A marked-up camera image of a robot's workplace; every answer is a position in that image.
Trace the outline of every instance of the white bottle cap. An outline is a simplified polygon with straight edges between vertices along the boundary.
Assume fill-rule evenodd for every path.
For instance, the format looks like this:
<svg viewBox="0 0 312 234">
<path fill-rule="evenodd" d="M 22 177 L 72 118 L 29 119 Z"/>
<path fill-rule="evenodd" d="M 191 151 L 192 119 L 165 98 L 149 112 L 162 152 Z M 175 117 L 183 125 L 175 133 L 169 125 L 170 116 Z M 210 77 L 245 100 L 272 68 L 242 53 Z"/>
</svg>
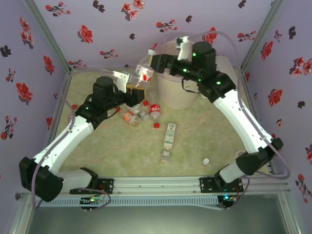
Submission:
<svg viewBox="0 0 312 234">
<path fill-rule="evenodd" d="M 149 49 L 148 54 L 154 56 L 156 54 L 156 52 L 154 50 Z"/>
<path fill-rule="evenodd" d="M 135 119 L 136 119 L 136 116 L 131 116 L 130 119 L 129 119 L 129 124 L 133 124 Z"/>
<path fill-rule="evenodd" d="M 208 158 L 204 158 L 203 165 L 207 166 L 208 164 L 209 164 L 209 159 Z"/>
</svg>

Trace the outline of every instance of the metal frame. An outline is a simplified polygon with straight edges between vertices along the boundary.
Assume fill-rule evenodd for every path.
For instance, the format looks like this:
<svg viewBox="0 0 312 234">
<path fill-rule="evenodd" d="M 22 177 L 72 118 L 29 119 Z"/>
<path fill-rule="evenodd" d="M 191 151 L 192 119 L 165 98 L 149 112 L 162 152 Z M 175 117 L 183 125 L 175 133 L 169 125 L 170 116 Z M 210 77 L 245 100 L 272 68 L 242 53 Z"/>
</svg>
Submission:
<svg viewBox="0 0 312 234">
<path fill-rule="evenodd" d="M 259 46 L 259 43 L 265 36 L 272 20 L 277 14 L 278 10 L 281 8 L 282 4 L 285 0 L 276 0 L 273 3 L 271 11 L 269 12 L 265 22 L 263 23 L 258 36 L 253 43 L 248 55 L 246 56 L 243 65 L 243 70 L 248 67 L 256 49 Z M 24 0 L 25 5 L 30 10 L 30 12 L 34 15 L 42 33 L 51 44 L 52 48 L 59 56 L 62 64 L 65 69 L 68 70 L 68 66 L 64 56 L 58 47 L 52 33 L 48 29 L 45 20 L 39 13 L 36 5 L 33 0 Z M 250 106 L 250 111 L 254 115 L 254 117 L 259 120 L 258 115 L 256 113 L 256 108 L 252 102 L 252 97 L 247 89 L 247 84 L 245 80 L 242 80 L 243 87 L 246 91 L 248 103 Z M 69 88 L 70 81 L 66 84 L 65 93 L 67 93 Z M 49 136 L 46 140 L 46 145 L 51 143 L 56 135 L 58 123 L 60 120 L 60 116 L 62 113 L 64 102 L 62 100 L 58 101 L 57 109 L 54 114 L 55 124 L 53 125 L 51 131 L 49 132 Z M 143 197 L 194 197 L 194 198 L 202 198 L 202 197 L 215 197 L 216 195 L 224 195 L 224 193 L 214 193 L 214 194 L 202 194 L 200 193 L 200 184 L 199 178 L 201 176 L 178 176 L 178 177 L 116 177 L 114 182 L 114 191 L 112 194 L 112 199 L 123 198 L 123 199 L 133 199 L 134 197 L 143 198 Z M 274 180 L 267 178 L 262 175 L 254 175 L 250 177 L 251 183 L 246 192 L 246 195 L 255 195 L 255 194 L 276 194 L 278 196 L 281 211 L 283 213 L 285 223 L 287 225 L 288 231 L 290 234 L 299 234 L 300 229 L 298 226 L 298 222 L 292 212 L 292 203 L 289 202 L 289 187 L 285 181 Z M 244 186 L 246 186 L 247 179 L 243 178 L 242 182 Z M 62 194 L 57 199 L 68 199 L 75 197 L 74 195 Z M 31 194 L 24 193 L 19 200 L 19 205 L 16 210 L 9 234 L 25 234 L 27 225 L 29 223 L 31 214 L 32 214 L 32 204 L 31 204 Z"/>
<path fill-rule="evenodd" d="M 115 177 L 114 191 L 111 195 L 112 199 L 120 202 L 115 202 L 113 206 L 137 206 L 143 205 L 144 200 L 166 200 L 171 198 L 172 201 L 159 202 L 155 205 L 193 205 L 203 208 L 220 210 L 214 205 L 214 200 L 217 195 L 225 195 L 225 193 L 202 194 L 200 193 L 199 178 L 201 176 L 177 176 L 177 177 Z M 294 207 L 288 201 L 287 196 L 290 193 L 288 183 L 282 180 L 270 179 L 262 175 L 254 175 L 250 177 L 251 183 L 246 192 L 246 195 L 268 195 L 276 194 L 279 198 L 282 214 L 285 219 L 287 229 L 290 234 L 300 234 L 300 229 L 297 220 L 292 212 Z M 244 186 L 247 184 L 247 179 L 243 178 Z M 227 195 L 235 195 L 236 192 L 226 193 Z M 43 207 L 68 207 L 76 206 L 76 204 L 68 204 L 68 200 L 77 200 L 79 196 L 63 193 L 58 196 L 57 201 L 52 204 L 43 204 Z M 9 234 L 25 234 L 28 222 L 31 218 L 32 204 L 31 194 L 25 193 L 19 201 L 18 209 L 15 213 L 14 220 Z"/>
</svg>

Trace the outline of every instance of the floor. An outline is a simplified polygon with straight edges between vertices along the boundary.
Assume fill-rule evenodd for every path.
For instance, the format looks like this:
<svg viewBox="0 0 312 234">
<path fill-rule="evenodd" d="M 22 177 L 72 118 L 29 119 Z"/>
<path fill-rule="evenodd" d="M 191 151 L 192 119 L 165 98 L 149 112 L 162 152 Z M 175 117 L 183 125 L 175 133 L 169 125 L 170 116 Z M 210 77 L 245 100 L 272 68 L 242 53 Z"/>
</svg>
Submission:
<svg viewBox="0 0 312 234">
<path fill-rule="evenodd" d="M 93 83 L 103 74 L 83 73 L 73 76 L 67 99 L 81 104 L 92 93 Z M 120 115 L 105 120 L 68 156 L 60 171 L 87 167 L 99 176 L 205 176 L 214 175 L 234 159 L 243 143 L 224 115 L 198 95 L 185 110 L 172 110 L 161 103 L 159 129 L 153 121 L 128 125 Z M 64 107 L 58 134 L 68 123 L 69 108 Z M 160 162 L 168 123 L 176 124 L 171 162 Z M 203 158 L 208 166 L 202 166 Z"/>
<path fill-rule="evenodd" d="M 287 234 L 275 195 L 246 195 L 229 211 L 194 206 L 40 208 L 27 234 Z"/>
</svg>

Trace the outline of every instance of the cable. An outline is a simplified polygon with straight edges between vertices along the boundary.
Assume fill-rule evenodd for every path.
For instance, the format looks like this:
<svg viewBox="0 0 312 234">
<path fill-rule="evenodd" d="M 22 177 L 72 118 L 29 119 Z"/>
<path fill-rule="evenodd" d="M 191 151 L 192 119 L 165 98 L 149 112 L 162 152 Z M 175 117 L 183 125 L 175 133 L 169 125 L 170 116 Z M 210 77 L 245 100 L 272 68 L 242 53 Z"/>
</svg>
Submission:
<svg viewBox="0 0 312 234">
<path fill-rule="evenodd" d="M 240 59 L 239 59 L 239 55 L 238 55 L 238 50 L 237 50 L 237 47 L 235 46 L 233 40 L 228 36 L 226 35 L 225 33 L 222 33 L 222 32 L 219 32 L 219 31 L 209 31 L 209 32 L 205 32 L 205 33 L 202 33 L 202 34 L 198 34 L 198 35 L 195 35 L 193 37 L 189 37 L 189 40 L 192 40 L 192 38 L 196 38 L 198 36 L 202 36 L 203 34 L 212 34 L 212 33 L 217 33 L 217 34 L 220 34 L 222 36 L 224 36 L 228 42 L 232 45 L 233 49 L 234 49 L 234 52 L 235 52 L 235 55 L 236 55 L 236 60 L 237 60 L 237 64 L 240 64 Z M 242 103 L 242 98 L 241 98 L 241 81 L 243 80 L 242 78 L 242 73 L 241 73 L 241 69 L 240 69 L 240 66 L 237 67 L 238 68 L 238 73 L 239 73 L 239 76 L 238 76 L 238 82 L 237 82 L 237 98 L 238 98 L 238 103 L 239 103 L 239 107 L 240 109 L 243 111 L 243 113 L 245 114 L 246 118 L 249 120 L 249 122 L 252 124 L 252 126 L 256 129 L 256 131 L 258 132 L 258 134 L 261 136 L 261 138 L 264 140 L 264 142 L 273 150 L 273 152 L 282 160 L 283 164 L 285 165 L 286 167 L 286 170 L 287 170 L 287 174 L 286 175 L 283 175 L 281 177 L 279 176 L 274 176 L 274 175 L 270 175 L 270 174 L 266 174 L 266 173 L 263 173 L 263 172 L 260 172 L 260 171 L 257 171 L 257 173 L 259 174 L 262 174 L 262 175 L 265 175 L 269 178 L 274 178 L 274 179 L 280 179 L 280 180 L 283 180 L 283 179 L 288 179 L 290 176 L 291 176 L 291 170 L 287 164 L 287 162 L 284 160 L 284 158 L 282 157 L 282 155 L 276 150 L 276 148 L 274 148 L 272 146 L 271 143 L 269 143 L 269 141 L 265 138 L 265 136 L 262 134 L 262 132 L 260 131 L 260 129 L 256 126 L 256 124 L 253 122 L 253 120 L 250 118 L 250 116 L 248 115 L 248 113 L 246 112 L 245 108 L 243 107 L 243 103 Z"/>
<path fill-rule="evenodd" d="M 237 188 L 237 187 L 234 187 L 234 188 L 236 189 L 236 192 L 237 192 L 236 197 L 238 197 L 238 195 L 239 195 L 239 190 L 238 190 L 238 188 Z"/>
<path fill-rule="evenodd" d="M 250 179 L 249 179 L 248 176 L 244 176 L 244 177 L 247 178 L 247 185 L 246 185 L 246 187 L 245 187 L 243 193 L 241 194 L 241 196 L 239 196 L 238 200 L 236 201 L 236 203 L 233 204 L 233 206 L 240 202 L 240 200 L 242 199 L 243 195 L 247 192 L 247 189 L 248 189 L 248 187 L 249 187 Z"/>
<path fill-rule="evenodd" d="M 119 110 L 120 110 L 120 107 L 118 107 L 118 109 L 111 116 L 107 117 L 107 119 L 113 117 Z"/>
<path fill-rule="evenodd" d="M 85 72 L 88 72 L 88 71 L 92 71 L 92 72 L 97 71 L 97 72 L 101 72 L 101 73 L 106 72 L 106 73 L 109 73 L 109 74 L 111 74 L 111 75 L 114 74 L 113 71 L 109 71 L 109 70 L 105 70 L 105 69 L 102 69 L 102 70 L 100 70 L 100 69 L 99 69 L 99 70 L 91 70 L 91 69 L 87 70 L 87 69 L 85 69 L 85 70 L 81 70 L 81 71 L 74 71 L 74 72 L 68 74 L 68 75 L 66 76 L 65 80 L 63 81 L 63 84 L 62 84 L 62 87 L 61 87 L 61 97 L 62 97 L 62 99 L 64 100 L 65 104 L 69 107 L 69 109 L 70 109 L 71 112 L 72 112 L 72 121 L 71 121 L 71 124 L 70 124 L 70 126 L 69 126 L 68 131 L 67 131 L 64 135 L 62 135 L 62 136 L 60 137 L 60 139 L 59 139 L 58 141 L 56 141 L 56 142 L 51 146 L 50 149 L 47 150 L 47 152 L 42 156 L 42 159 L 40 160 L 40 162 L 38 163 L 38 165 L 37 165 L 36 168 L 35 168 L 35 171 L 34 171 L 33 177 L 32 177 L 32 182 L 31 182 L 32 205 L 33 205 L 33 209 L 34 209 L 34 210 L 37 210 L 37 209 L 39 208 L 39 206 L 41 205 L 41 203 L 43 202 L 43 200 L 41 199 L 40 202 L 38 203 L 38 205 L 36 206 L 36 191 L 35 191 L 35 185 L 36 185 L 36 178 L 37 178 L 38 171 L 39 171 L 41 165 L 43 164 L 44 160 L 47 158 L 47 156 L 48 156 L 48 155 L 51 153 L 51 151 L 52 151 L 52 150 L 53 150 L 69 133 L 70 133 L 70 131 L 72 130 L 72 128 L 73 128 L 73 126 L 74 126 L 74 124 L 75 124 L 75 111 L 74 111 L 74 109 L 72 108 L 71 104 L 69 104 L 69 102 L 68 102 L 68 101 L 66 100 L 66 98 L 65 98 L 64 86 L 65 86 L 66 82 L 67 82 L 69 79 L 71 79 L 71 77 L 72 77 L 73 75 L 76 75 L 76 74 L 79 74 L 79 73 L 85 73 Z"/>
<path fill-rule="evenodd" d="M 182 89 L 184 89 L 186 92 L 188 92 L 188 93 L 194 93 L 194 94 L 199 94 L 200 92 L 198 91 L 198 92 L 194 92 L 194 91 L 192 91 L 192 90 L 186 90 L 185 88 L 184 88 L 184 80 L 185 80 L 185 78 L 182 78 L 182 82 L 181 82 L 181 84 L 182 84 Z"/>
<path fill-rule="evenodd" d="M 77 189 L 79 189 L 79 190 L 85 190 L 85 191 L 99 192 L 99 193 L 101 193 L 101 194 L 104 194 L 104 195 L 107 195 L 107 196 L 108 196 L 108 201 L 107 201 L 106 203 L 104 203 L 103 205 L 100 205 L 100 206 L 98 206 L 98 207 L 92 209 L 92 211 L 98 210 L 98 209 L 100 209 L 100 208 L 103 208 L 104 206 L 107 206 L 109 203 L 112 202 L 111 196 L 110 196 L 107 192 L 105 192 L 105 191 L 103 191 L 103 190 L 88 189 L 88 188 L 77 188 Z"/>
</svg>

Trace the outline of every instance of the red flower pattern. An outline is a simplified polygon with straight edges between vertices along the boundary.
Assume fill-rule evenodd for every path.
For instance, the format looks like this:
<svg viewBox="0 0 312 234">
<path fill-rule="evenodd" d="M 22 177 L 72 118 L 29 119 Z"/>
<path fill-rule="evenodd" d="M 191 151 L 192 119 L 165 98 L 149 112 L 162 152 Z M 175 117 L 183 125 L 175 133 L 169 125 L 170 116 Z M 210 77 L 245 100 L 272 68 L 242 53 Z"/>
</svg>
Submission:
<svg viewBox="0 0 312 234">
<path fill-rule="evenodd" d="M 209 31 L 210 32 L 216 31 L 216 28 L 212 27 Z M 217 36 L 218 36 L 218 33 L 208 33 L 208 34 L 203 36 L 203 40 L 205 40 L 206 42 L 208 42 L 210 44 L 213 44 L 214 40 L 217 38 Z"/>
<path fill-rule="evenodd" d="M 23 30 L 25 32 L 28 32 L 30 30 L 30 26 L 28 21 L 24 20 L 24 18 L 21 16 L 19 19 L 19 23 L 21 24 L 21 26 L 23 27 Z"/>
<path fill-rule="evenodd" d="M 47 118 L 48 129 L 50 129 L 52 123 L 52 117 Z"/>
<path fill-rule="evenodd" d="M 28 102 L 32 100 L 33 94 L 29 92 L 29 88 L 25 83 L 16 83 L 16 88 L 18 89 L 20 100 L 23 99 L 28 105 Z"/>
<path fill-rule="evenodd" d="M 122 7 L 125 11 L 131 11 L 131 5 L 130 3 L 125 3 Z"/>
<path fill-rule="evenodd" d="M 27 40 L 27 34 L 25 33 L 25 31 L 22 31 L 20 35 L 22 40 Z"/>
<path fill-rule="evenodd" d="M 299 174 L 298 177 L 301 181 L 304 181 L 304 176 L 302 174 Z"/>
<path fill-rule="evenodd" d="M 138 16 L 137 10 L 131 11 L 131 12 L 130 12 L 130 18 L 131 18 L 131 19 L 134 20 L 137 16 Z"/>
<path fill-rule="evenodd" d="M 293 75 L 294 78 L 299 78 L 301 74 L 302 74 L 302 71 L 301 71 L 300 68 L 297 68 L 297 69 L 292 73 L 292 75 Z"/>
<path fill-rule="evenodd" d="M 26 20 L 24 20 L 24 18 L 21 16 L 19 19 L 19 22 L 21 24 L 21 26 L 23 27 L 23 31 L 21 32 L 21 39 L 24 43 L 24 45 L 28 44 L 30 49 L 34 48 L 34 37 L 33 35 L 29 32 L 29 34 L 27 35 L 26 32 L 28 32 L 30 30 L 30 26 L 28 24 L 28 22 Z"/>
<path fill-rule="evenodd" d="M 303 57 L 299 57 L 298 59 L 297 59 L 297 66 L 298 67 L 301 67 L 301 65 L 304 63 L 304 59 L 303 59 Z"/>
<path fill-rule="evenodd" d="M 93 33 L 92 31 L 85 25 L 81 26 L 80 32 L 78 32 L 78 36 L 81 38 L 81 42 L 86 43 L 93 43 L 92 37 Z"/>
<path fill-rule="evenodd" d="M 308 190 L 307 185 L 304 182 L 305 178 L 302 174 L 298 175 L 298 180 L 296 180 L 296 186 L 298 187 L 298 190 L 302 194 L 302 198 L 304 203 L 308 203 L 308 197 L 312 200 L 312 192 Z"/>
<path fill-rule="evenodd" d="M 144 4 L 145 2 L 143 2 L 142 0 L 134 0 L 133 6 L 139 9 L 143 9 Z"/>
<path fill-rule="evenodd" d="M 281 101 L 282 93 L 283 93 L 282 90 L 275 90 L 275 89 L 273 89 L 271 91 L 271 95 L 268 95 L 269 103 L 270 103 L 271 107 L 274 104 L 277 104 L 277 103 L 279 103 Z"/>
<path fill-rule="evenodd" d="M 276 122 L 276 124 L 277 124 L 278 127 L 282 126 L 282 124 L 283 124 L 282 119 L 279 119 L 279 120 Z"/>
<path fill-rule="evenodd" d="M 29 43 L 31 43 L 32 45 L 34 45 L 34 37 L 31 33 L 28 34 L 28 40 L 29 40 Z"/>
<path fill-rule="evenodd" d="M 264 48 L 261 51 L 263 60 L 265 60 L 265 58 L 270 55 L 270 53 L 272 52 L 272 47 L 273 47 L 273 41 L 270 41 L 269 43 L 264 44 Z"/>
<path fill-rule="evenodd" d="M 12 69 L 9 68 L 9 74 L 8 74 L 8 76 L 5 78 L 5 80 L 6 80 L 7 82 L 9 82 L 9 81 L 13 82 L 15 73 L 16 73 L 15 70 L 12 71 Z"/>
<path fill-rule="evenodd" d="M 303 64 L 303 74 L 307 75 L 312 72 L 312 58 Z"/>
<path fill-rule="evenodd" d="M 54 66 L 52 64 L 50 57 L 43 56 L 43 60 L 45 64 L 45 69 L 47 70 L 48 73 L 50 73 L 50 75 L 52 75 L 52 73 L 54 72 Z"/>
<path fill-rule="evenodd" d="M 78 68 L 78 67 L 81 67 L 81 66 L 86 67 L 87 66 L 86 64 L 82 64 L 82 60 L 81 59 L 79 59 L 77 62 L 68 61 L 68 64 L 71 65 L 72 68 Z"/>
<path fill-rule="evenodd" d="M 310 161 L 310 165 L 312 165 L 312 152 L 308 153 L 307 160 Z"/>
<path fill-rule="evenodd" d="M 247 82 L 249 81 L 249 76 L 250 76 L 250 73 L 247 72 L 247 73 L 246 73 L 246 80 L 247 80 Z"/>
</svg>

